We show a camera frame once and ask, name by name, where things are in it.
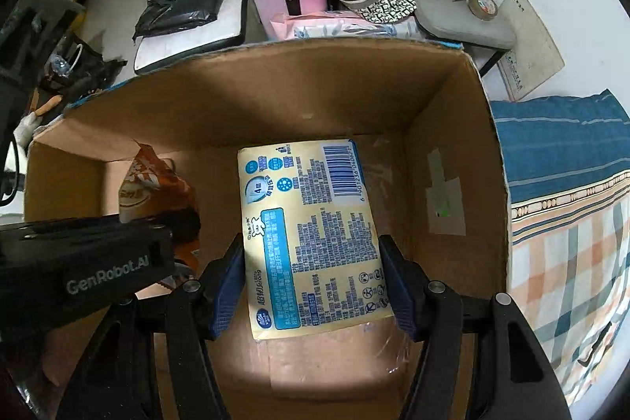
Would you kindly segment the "beige paper board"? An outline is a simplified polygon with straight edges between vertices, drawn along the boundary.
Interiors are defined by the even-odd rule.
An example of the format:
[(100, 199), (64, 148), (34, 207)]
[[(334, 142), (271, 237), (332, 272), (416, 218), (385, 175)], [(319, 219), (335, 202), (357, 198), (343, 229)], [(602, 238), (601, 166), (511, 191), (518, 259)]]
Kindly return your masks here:
[(513, 29), (516, 42), (498, 60), (510, 101), (520, 101), (565, 66), (543, 20), (528, 0), (504, 0), (498, 12)]

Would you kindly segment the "orange snack bag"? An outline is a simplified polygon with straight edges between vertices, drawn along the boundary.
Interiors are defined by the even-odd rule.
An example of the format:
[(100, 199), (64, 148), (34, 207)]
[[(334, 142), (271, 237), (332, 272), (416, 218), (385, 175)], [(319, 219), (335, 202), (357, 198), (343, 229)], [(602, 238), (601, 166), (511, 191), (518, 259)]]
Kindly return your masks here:
[(120, 185), (119, 217), (122, 223), (147, 218), (165, 224), (172, 233), (175, 274), (184, 280), (198, 272), (201, 220), (195, 188), (150, 145), (139, 145)]

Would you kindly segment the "tape roll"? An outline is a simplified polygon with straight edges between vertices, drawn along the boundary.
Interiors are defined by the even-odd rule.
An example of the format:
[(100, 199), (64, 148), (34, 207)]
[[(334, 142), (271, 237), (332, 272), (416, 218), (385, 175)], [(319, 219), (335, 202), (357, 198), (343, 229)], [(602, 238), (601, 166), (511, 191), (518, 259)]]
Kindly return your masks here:
[(498, 15), (495, 0), (467, 0), (470, 12), (478, 19), (490, 21)]

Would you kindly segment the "plaid checkered quilt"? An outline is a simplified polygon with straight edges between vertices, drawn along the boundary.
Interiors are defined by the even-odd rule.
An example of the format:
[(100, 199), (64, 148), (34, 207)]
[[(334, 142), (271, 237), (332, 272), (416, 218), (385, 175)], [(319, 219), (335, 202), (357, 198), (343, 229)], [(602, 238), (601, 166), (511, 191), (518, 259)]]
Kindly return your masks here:
[(629, 314), (629, 116), (610, 91), (491, 111), (510, 192), (507, 291), (573, 404)]

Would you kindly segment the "pink tissue package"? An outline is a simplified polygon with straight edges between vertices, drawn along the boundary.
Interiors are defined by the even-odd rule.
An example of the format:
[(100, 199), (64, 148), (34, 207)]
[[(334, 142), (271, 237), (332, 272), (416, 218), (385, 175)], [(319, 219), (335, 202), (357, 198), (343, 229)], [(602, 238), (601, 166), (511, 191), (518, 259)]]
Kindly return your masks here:
[(326, 37), (394, 37), (421, 41), (426, 34), (413, 17), (397, 23), (372, 23), (349, 11), (276, 15), (270, 21), (279, 41)]

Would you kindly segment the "brown cardboard box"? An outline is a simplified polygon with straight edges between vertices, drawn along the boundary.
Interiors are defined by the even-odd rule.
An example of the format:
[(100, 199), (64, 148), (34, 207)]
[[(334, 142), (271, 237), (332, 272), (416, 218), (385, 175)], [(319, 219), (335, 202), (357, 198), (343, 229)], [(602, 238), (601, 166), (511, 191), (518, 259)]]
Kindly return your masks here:
[(142, 147), (201, 217), (195, 265), (246, 247), (246, 286), (207, 346), (235, 419), (395, 419), (417, 346), (391, 309), (381, 235), (432, 280), (506, 284), (497, 130), (467, 53), (387, 38), (238, 47), (131, 79), (32, 141), (29, 222), (145, 207)]

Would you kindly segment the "yellow tissue pack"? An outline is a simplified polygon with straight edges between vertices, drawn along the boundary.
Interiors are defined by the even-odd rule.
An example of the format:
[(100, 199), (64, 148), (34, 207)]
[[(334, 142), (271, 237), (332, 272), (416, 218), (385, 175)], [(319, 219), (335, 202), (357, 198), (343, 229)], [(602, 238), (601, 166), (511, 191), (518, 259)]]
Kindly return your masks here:
[(246, 147), (237, 162), (254, 339), (301, 337), (390, 318), (354, 142)]

